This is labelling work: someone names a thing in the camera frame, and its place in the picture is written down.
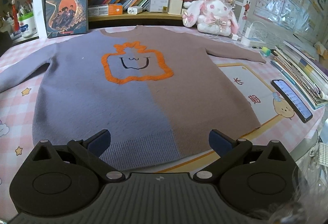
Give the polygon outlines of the green yellow eraser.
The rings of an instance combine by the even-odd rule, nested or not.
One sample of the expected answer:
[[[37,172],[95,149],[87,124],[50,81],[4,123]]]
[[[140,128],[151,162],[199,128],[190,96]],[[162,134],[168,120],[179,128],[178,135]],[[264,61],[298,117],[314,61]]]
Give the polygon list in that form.
[[[263,46],[260,50],[260,54],[263,56],[263,57],[269,57],[271,55],[271,50],[265,46]]]

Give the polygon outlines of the white charger cube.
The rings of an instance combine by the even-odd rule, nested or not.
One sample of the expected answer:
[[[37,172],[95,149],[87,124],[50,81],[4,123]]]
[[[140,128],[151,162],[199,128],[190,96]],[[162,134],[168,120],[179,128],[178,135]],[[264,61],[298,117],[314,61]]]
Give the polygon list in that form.
[[[140,6],[128,7],[127,13],[132,15],[137,15],[143,12],[143,8]]]

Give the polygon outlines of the red tassel ornament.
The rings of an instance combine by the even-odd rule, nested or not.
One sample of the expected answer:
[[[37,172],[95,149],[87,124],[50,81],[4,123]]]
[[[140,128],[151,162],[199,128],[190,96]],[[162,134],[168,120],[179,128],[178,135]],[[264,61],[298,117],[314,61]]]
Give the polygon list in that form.
[[[11,4],[12,4],[12,15],[13,15],[13,19],[14,19],[14,29],[16,32],[18,32],[20,30],[20,27],[19,27],[19,21],[18,21],[18,17],[17,17],[18,12],[16,10],[16,1],[12,0]]]

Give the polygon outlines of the Harry Potter book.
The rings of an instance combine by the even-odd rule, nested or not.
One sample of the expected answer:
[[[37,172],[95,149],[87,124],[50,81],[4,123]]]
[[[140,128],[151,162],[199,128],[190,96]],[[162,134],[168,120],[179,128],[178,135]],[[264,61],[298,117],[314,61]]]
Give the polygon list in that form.
[[[47,37],[86,33],[88,31],[87,6],[88,0],[46,0]]]

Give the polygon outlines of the wooden shelf board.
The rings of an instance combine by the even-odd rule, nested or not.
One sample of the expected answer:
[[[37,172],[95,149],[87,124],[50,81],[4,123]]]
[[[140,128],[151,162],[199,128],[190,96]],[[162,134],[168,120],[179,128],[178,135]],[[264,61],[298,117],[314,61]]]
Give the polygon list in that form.
[[[139,14],[128,14],[124,12],[113,16],[94,16],[88,17],[88,21],[124,20],[124,19],[160,19],[160,20],[182,20],[182,15],[168,13],[142,12]]]

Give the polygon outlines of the pink white bunny plush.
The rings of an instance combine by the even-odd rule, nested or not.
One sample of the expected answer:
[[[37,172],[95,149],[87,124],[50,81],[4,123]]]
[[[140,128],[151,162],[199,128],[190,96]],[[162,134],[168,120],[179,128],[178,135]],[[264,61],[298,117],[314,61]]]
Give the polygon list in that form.
[[[227,0],[196,0],[183,3],[182,22],[201,33],[228,37],[238,33],[238,22]]]

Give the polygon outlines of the black smartphone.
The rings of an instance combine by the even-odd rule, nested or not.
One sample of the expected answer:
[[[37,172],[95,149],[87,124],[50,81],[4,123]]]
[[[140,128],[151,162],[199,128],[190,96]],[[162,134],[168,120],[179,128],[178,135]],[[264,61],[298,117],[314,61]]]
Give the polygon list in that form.
[[[311,110],[284,80],[272,80],[271,85],[276,90],[273,93],[273,107],[278,115],[287,119],[297,115],[303,123],[313,118]]]

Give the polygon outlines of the white note card box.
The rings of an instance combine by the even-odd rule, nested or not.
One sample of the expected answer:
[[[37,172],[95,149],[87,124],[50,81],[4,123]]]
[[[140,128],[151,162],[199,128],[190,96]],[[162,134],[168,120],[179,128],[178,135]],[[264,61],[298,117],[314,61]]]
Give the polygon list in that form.
[[[169,0],[150,0],[149,12],[167,13]]]

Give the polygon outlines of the cream pen holder box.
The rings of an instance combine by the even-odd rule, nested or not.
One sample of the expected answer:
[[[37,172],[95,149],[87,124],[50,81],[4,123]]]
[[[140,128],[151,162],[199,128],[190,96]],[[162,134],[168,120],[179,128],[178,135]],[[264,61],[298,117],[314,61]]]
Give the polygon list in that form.
[[[182,5],[183,5],[182,0],[169,0],[168,14],[181,15]]]

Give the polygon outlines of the stack of workbooks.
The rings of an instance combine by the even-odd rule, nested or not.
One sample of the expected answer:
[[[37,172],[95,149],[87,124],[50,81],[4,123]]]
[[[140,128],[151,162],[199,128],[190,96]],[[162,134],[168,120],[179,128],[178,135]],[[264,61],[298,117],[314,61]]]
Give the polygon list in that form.
[[[273,65],[302,93],[313,109],[327,105],[327,72],[306,51],[293,42],[271,50]]]

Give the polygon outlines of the white jar green lid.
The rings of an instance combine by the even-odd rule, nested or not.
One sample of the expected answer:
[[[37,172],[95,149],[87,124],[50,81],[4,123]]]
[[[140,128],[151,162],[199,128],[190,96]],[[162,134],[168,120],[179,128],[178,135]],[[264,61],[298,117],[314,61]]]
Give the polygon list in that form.
[[[37,33],[33,12],[18,17],[22,37],[30,38]]]

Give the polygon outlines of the pink checkered desk mat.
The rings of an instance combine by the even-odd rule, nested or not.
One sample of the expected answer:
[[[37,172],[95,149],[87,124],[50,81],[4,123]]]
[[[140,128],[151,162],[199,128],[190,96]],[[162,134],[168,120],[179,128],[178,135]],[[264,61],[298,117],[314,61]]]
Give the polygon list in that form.
[[[216,41],[227,41],[222,37],[211,37],[201,34],[195,30],[185,27],[159,26],[176,33],[190,33],[197,36],[208,37]],[[19,44],[9,49],[1,57],[1,71],[30,55],[31,53],[43,48],[44,46],[69,40],[75,36],[59,37],[55,39],[36,39],[27,43]],[[218,66],[227,66],[228,64],[245,64],[248,68],[257,74],[268,85],[272,79],[284,79],[291,87],[292,84],[274,68],[270,61],[266,64],[252,63],[250,61],[229,60],[210,56],[211,60]],[[34,115],[34,106],[38,89],[43,78],[43,74],[37,75],[26,82],[1,93],[1,220],[7,222],[17,214],[9,196],[9,185],[17,170],[24,162],[25,158],[33,149],[32,143],[32,119]],[[256,145],[268,143],[271,139],[280,140],[283,145],[291,151],[292,157],[298,160],[308,149],[312,147],[321,124],[324,124],[327,118],[325,107],[312,110],[313,118],[307,124],[303,124],[296,116],[296,120],[287,123],[287,120],[269,123],[267,130],[259,130],[245,136]],[[210,162],[217,160],[219,156],[212,152],[187,157],[180,161],[160,166],[142,169],[142,172],[190,172],[194,174],[198,169],[205,167]]]

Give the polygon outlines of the white power strip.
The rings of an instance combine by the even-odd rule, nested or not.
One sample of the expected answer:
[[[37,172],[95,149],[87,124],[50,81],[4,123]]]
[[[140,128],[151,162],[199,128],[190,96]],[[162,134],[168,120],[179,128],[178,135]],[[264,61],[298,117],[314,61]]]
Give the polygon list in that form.
[[[252,22],[252,24],[246,28],[245,34],[241,37],[241,44],[246,47],[249,47],[249,48],[259,49],[259,48],[262,48],[263,46],[265,46],[266,43],[262,39],[251,35],[254,23],[262,24],[262,22],[260,22],[260,21]]]

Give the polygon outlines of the orange white toothpaste box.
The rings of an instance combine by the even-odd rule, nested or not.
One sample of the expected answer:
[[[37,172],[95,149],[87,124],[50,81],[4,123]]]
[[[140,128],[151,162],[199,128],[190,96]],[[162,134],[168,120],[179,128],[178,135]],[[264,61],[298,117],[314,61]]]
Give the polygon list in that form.
[[[89,17],[107,17],[123,14],[122,4],[103,4],[99,6],[88,7]]]

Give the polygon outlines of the purple and brown sweater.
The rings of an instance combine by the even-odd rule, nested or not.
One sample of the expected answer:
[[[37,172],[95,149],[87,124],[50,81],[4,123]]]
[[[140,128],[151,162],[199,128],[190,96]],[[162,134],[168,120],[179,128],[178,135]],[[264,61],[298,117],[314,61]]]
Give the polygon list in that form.
[[[104,162],[132,170],[207,151],[212,129],[236,139],[259,128],[251,104],[211,56],[260,54],[163,28],[101,29],[52,44],[1,73],[1,91],[44,69],[33,141],[54,145],[111,134]]]

